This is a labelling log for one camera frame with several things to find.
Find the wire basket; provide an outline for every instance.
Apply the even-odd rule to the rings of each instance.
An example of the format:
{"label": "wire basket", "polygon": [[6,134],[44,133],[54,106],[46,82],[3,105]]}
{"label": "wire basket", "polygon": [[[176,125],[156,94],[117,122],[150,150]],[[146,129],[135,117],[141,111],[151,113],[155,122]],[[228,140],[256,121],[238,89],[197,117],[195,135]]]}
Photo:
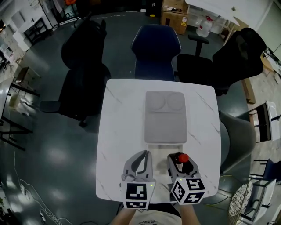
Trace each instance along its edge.
{"label": "wire basket", "polygon": [[243,184],[232,196],[228,209],[230,225],[237,224],[241,212],[249,202],[252,193],[252,188],[253,183],[251,181],[248,181],[246,184]]}

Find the chair wheel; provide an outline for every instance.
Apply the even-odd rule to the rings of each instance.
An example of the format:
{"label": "chair wheel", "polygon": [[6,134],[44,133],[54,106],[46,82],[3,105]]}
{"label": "chair wheel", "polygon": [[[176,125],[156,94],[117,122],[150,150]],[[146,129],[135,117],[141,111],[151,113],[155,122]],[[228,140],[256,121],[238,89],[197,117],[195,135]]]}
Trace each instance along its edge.
{"label": "chair wheel", "polygon": [[85,126],[87,126],[87,124],[85,122],[83,122],[83,121],[80,121],[79,122],[79,126],[84,128]]}

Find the white shirt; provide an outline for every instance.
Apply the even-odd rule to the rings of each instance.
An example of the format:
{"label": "white shirt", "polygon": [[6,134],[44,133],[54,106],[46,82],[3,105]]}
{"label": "white shirt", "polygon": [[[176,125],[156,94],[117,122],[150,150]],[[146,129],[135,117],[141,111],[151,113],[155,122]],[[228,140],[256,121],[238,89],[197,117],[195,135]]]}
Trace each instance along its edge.
{"label": "white shirt", "polygon": [[181,225],[181,218],[166,212],[137,210],[129,225]]}

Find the red knob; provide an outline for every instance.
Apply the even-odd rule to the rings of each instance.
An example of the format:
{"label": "red knob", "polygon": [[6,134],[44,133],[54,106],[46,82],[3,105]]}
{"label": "red knob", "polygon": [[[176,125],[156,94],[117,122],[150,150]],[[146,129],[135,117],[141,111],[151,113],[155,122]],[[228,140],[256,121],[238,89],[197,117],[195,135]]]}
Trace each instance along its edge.
{"label": "red knob", "polygon": [[182,153],[182,154],[179,155],[179,162],[180,163],[186,163],[188,160],[189,160],[188,154]]}

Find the orange object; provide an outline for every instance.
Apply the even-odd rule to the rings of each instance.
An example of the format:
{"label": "orange object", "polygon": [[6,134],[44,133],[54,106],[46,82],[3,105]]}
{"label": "orange object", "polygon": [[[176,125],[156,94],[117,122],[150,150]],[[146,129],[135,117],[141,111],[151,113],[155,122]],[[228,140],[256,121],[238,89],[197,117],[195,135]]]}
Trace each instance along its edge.
{"label": "orange object", "polygon": [[182,153],[182,154],[179,155],[179,162],[180,163],[186,163],[188,160],[189,160],[188,154]]}
{"label": "orange object", "polygon": [[74,4],[75,2],[76,2],[76,0],[65,0],[65,4],[66,4],[67,6],[72,5],[72,4]]}

